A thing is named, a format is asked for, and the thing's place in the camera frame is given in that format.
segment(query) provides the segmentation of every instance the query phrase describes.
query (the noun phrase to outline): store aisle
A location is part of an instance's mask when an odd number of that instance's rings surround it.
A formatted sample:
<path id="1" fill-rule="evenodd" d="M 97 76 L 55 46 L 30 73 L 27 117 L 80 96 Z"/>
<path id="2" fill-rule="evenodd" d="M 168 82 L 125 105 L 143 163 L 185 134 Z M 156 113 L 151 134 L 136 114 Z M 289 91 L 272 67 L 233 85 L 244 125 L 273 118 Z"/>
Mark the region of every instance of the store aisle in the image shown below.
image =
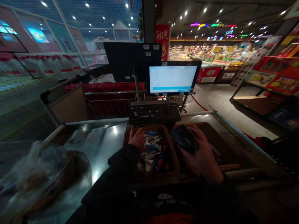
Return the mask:
<path id="1" fill-rule="evenodd" d="M 194 98 L 207 110 L 210 110 L 210 104 L 236 128 L 253 138 L 265 136 L 273 140 L 286 134 L 284 129 L 270 121 L 263 120 L 236 103 L 232 104 L 229 99 L 236 90 L 237 87 L 229 84 L 196 84 Z M 237 96 L 252 96 L 257 92 L 258 89 L 255 87 L 244 87 Z M 195 101 L 186 105 L 186 110 L 188 113 L 204 111 Z"/>

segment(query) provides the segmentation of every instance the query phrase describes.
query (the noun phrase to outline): red stanchion rope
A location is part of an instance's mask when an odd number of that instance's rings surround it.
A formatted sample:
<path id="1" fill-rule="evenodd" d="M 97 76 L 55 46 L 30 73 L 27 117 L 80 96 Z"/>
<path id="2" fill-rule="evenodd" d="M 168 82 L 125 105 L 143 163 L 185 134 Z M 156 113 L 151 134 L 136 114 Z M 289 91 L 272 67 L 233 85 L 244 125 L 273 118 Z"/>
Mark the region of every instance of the red stanchion rope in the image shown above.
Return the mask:
<path id="1" fill-rule="evenodd" d="M 196 101 L 196 99 L 194 98 L 194 96 L 193 95 L 191 95 L 192 96 L 192 98 L 194 99 L 194 101 L 202 108 L 202 109 L 204 109 L 205 111 L 208 111 L 206 108 L 204 108 L 203 106 L 201 106 L 197 101 Z"/>

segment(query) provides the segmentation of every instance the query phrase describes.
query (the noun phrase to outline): customer display screen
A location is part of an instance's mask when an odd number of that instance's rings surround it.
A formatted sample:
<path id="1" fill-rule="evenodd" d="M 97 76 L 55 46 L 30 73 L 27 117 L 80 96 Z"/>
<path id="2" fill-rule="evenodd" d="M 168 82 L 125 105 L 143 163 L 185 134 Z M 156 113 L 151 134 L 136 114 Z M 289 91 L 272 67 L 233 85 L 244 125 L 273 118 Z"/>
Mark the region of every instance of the customer display screen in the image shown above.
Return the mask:
<path id="1" fill-rule="evenodd" d="M 190 92 L 196 69 L 197 66 L 150 66 L 150 92 Z"/>

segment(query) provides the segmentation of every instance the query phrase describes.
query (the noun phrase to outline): barcode scanner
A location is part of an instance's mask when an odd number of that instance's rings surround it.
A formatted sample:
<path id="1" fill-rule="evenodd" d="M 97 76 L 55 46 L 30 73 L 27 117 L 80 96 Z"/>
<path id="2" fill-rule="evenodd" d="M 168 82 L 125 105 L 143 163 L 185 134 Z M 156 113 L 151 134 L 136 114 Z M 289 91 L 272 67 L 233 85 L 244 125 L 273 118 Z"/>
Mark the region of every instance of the barcode scanner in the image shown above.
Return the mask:
<path id="1" fill-rule="evenodd" d="M 184 124 L 172 130 L 170 134 L 178 146 L 186 152 L 193 154 L 199 147 L 195 135 Z"/>

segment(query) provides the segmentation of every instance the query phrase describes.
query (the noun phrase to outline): cash register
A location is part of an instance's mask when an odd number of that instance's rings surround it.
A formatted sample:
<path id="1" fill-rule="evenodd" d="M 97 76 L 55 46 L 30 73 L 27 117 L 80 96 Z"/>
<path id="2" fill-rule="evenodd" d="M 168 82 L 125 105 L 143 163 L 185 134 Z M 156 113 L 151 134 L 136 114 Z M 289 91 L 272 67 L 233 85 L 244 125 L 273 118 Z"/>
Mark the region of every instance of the cash register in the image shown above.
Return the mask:
<path id="1" fill-rule="evenodd" d="M 191 95 L 201 61 L 167 61 L 146 63 L 149 96 L 166 96 L 167 100 L 132 102 L 129 124 L 161 124 L 180 121 L 174 100 L 168 96 Z"/>

